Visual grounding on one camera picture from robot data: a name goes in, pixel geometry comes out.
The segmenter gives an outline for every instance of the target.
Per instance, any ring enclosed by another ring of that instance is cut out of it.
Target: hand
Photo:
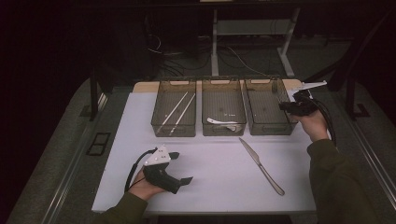
[[[329,139],[326,120],[319,110],[313,112],[309,116],[298,117],[292,115],[291,117],[303,124],[303,129],[309,135],[312,142],[320,139]]]
[[[129,188],[128,192],[147,201],[155,194],[164,192],[165,190],[160,187],[150,184],[145,178],[143,169],[144,169],[144,167],[142,167],[142,169],[139,171],[139,173],[134,178],[134,183]]]

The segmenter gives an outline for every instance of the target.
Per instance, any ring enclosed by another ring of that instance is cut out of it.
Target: black wall
[[[384,10],[383,17],[351,75],[364,85],[396,126],[396,5]]]
[[[0,223],[88,78],[67,1],[2,1]]]

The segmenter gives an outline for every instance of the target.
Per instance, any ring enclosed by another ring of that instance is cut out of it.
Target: wrist
[[[154,195],[151,190],[139,187],[131,187],[128,192],[145,201],[148,201]]]
[[[310,136],[312,142],[316,142],[322,139],[330,139],[327,133],[315,133]]]

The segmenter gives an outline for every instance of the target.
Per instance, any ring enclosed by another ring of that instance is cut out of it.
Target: person's left hand
[[[165,190],[150,184],[143,173],[144,167],[140,169],[139,173],[134,178],[134,183],[128,189],[128,192],[134,194],[135,196],[147,201],[152,196],[164,192]]]

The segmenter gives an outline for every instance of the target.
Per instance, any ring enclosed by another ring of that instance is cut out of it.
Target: clear plastic bin
[[[297,124],[279,108],[290,102],[281,79],[245,78],[243,89],[251,135],[289,135]]]
[[[247,123],[238,77],[204,77],[202,81],[204,136],[240,136]]]
[[[157,137],[194,137],[195,78],[169,77],[160,81],[151,125]]]

